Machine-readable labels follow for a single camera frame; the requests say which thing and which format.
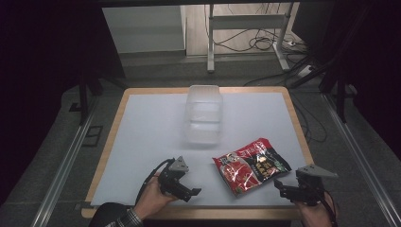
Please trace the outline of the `black floor socket cover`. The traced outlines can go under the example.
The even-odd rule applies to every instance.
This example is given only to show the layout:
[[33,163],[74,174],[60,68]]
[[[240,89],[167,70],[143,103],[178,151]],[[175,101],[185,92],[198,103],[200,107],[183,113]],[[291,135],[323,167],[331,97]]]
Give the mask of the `black floor socket cover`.
[[84,147],[89,147],[89,148],[96,147],[99,142],[102,131],[103,131],[102,126],[90,126],[88,131],[86,132],[82,145]]

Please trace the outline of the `person's left hand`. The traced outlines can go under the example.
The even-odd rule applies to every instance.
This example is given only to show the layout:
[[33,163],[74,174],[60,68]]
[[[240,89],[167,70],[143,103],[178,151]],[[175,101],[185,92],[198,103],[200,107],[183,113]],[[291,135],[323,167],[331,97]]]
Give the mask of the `person's left hand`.
[[165,195],[161,192],[158,178],[153,176],[146,185],[146,188],[139,201],[134,206],[133,211],[141,220],[144,220],[157,214],[167,204],[176,200],[176,197]]

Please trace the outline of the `metal floor rail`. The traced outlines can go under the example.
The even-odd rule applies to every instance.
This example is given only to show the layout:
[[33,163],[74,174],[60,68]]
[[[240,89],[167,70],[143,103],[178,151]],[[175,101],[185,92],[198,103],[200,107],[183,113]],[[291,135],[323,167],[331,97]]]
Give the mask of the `metal floor rail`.
[[361,146],[357,142],[355,136],[351,133],[347,123],[344,123],[338,116],[335,109],[336,105],[333,99],[326,94],[322,94],[328,111],[331,114],[334,122],[336,123],[346,146],[351,152],[359,171],[361,172],[365,182],[368,184],[373,196],[378,203],[380,210],[382,211],[385,219],[391,227],[401,227],[401,215],[397,211],[393,200],[389,193],[385,189],[384,185],[380,182],[376,176],[373,168],[369,164],[366,156],[363,154]]
[[90,124],[92,123],[99,97],[96,96],[90,101],[89,112],[86,119],[78,127],[78,131],[73,139],[73,142],[69,146],[66,154],[61,160],[61,164],[55,174],[55,177],[49,186],[44,199],[35,215],[30,227],[46,227],[50,220],[52,213],[55,209],[57,201],[61,195],[62,189],[68,179],[72,166],[78,156],[78,152],[83,143],[85,135],[89,130]]

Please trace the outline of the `person's right hand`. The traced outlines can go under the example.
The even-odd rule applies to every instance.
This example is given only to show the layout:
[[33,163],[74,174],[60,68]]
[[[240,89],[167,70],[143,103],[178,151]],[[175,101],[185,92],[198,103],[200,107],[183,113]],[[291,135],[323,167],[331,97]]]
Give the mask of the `person's right hand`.
[[308,206],[301,201],[294,204],[299,209],[302,216],[302,223],[305,227],[338,227],[333,225],[333,216],[338,216],[338,206],[334,203],[332,196],[324,193],[325,202],[315,206]]

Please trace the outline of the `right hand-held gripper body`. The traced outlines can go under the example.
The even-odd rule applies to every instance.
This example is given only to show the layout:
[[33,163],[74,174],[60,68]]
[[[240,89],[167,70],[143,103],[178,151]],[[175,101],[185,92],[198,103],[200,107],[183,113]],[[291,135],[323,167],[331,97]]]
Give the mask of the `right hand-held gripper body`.
[[295,192],[295,201],[302,201],[314,206],[324,199],[325,188],[323,178],[338,178],[339,175],[320,166],[309,165],[296,170],[298,187]]

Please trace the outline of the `white power strip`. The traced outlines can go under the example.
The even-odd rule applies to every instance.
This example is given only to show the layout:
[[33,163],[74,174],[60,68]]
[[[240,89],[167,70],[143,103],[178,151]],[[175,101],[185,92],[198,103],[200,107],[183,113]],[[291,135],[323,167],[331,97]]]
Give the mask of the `white power strip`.
[[312,71],[315,70],[315,67],[312,65],[307,65],[304,69],[302,69],[299,73],[298,73],[298,77],[303,78],[305,76],[307,76],[309,73],[311,73]]

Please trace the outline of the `white cabinet panel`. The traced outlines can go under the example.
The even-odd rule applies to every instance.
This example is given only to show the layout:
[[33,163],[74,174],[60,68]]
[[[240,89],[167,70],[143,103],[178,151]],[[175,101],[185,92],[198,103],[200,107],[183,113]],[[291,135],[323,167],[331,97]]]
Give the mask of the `white cabinet panel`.
[[185,50],[183,6],[103,8],[118,53]]

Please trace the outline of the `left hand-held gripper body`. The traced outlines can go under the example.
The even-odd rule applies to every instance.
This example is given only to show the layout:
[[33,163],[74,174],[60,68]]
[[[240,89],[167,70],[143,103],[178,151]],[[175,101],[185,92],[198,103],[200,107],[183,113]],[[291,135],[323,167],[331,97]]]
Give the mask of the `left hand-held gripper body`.
[[189,167],[182,156],[169,160],[158,177],[162,193],[168,193],[175,197],[189,197],[190,190],[180,183],[180,178],[188,171]]

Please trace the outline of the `clear plastic container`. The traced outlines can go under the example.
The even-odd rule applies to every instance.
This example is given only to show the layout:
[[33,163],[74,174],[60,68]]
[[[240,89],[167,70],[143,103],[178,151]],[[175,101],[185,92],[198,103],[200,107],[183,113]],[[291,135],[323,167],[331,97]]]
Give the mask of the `clear plastic container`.
[[189,143],[215,145],[221,132],[223,97],[217,85],[189,87],[185,112],[184,134]]

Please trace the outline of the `white table mat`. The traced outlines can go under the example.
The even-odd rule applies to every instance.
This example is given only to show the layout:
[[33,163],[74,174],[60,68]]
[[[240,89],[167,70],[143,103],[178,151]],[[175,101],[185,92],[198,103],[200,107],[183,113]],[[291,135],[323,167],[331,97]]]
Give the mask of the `white table mat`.
[[186,95],[130,95],[113,142],[93,205],[135,203],[152,169],[162,161],[182,156],[189,172],[181,183],[198,188],[187,206],[288,205],[272,181],[235,196],[213,161],[266,138],[292,169],[306,165],[300,142],[280,93],[224,94],[223,117],[217,144],[191,144],[183,133]]

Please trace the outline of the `black metal stand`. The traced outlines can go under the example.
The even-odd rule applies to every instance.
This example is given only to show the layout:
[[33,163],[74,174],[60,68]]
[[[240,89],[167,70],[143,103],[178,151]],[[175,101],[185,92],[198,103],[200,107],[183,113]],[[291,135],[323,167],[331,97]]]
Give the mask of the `black metal stand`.
[[319,85],[319,90],[322,93],[327,94],[331,92],[334,86],[337,86],[336,113],[342,123],[346,122],[344,115],[346,77],[341,72],[344,64],[344,56],[357,35],[360,26],[369,12],[369,9],[370,5],[366,3],[357,8],[356,12],[352,15],[349,26],[345,29],[346,34],[340,41],[339,48],[336,50],[333,58],[330,61],[289,85],[289,89],[298,88],[307,81],[310,81],[311,79],[324,73],[324,77]]
[[80,125],[85,122],[89,115],[87,91],[90,91],[93,96],[100,96],[103,93],[99,74],[96,71],[82,72],[80,74],[78,83],[79,103],[73,103],[69,109],[70,112],[80,112]]

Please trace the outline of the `red snack packet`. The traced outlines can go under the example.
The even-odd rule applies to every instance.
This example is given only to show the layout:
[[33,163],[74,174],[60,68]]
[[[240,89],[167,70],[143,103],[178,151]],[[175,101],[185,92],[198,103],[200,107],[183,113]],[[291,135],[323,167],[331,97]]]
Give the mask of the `red snack packet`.
[[243,148],[214,157],[213,161],[235,196],[292,170],[267,138],[258,138]]

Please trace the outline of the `white metal desk frame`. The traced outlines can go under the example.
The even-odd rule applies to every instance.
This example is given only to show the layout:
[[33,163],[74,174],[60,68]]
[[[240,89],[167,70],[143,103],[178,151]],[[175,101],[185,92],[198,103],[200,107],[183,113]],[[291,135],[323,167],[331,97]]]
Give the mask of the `white metal desk frame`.
[[284,14],[266,14],[266,15],[214,15],[214,5],[209,6],[208,17],[208,52],[207,52],[207,72],[215,71],[215,52],[214,52],[214,31],[227,29],[279,29],[278,37],[272,42],[274,53],[282,67],[283,71],[288,71],[289,66],[283,55],[282,44],[288,29],[288,23],[291,16],[294,3],[288,5]]

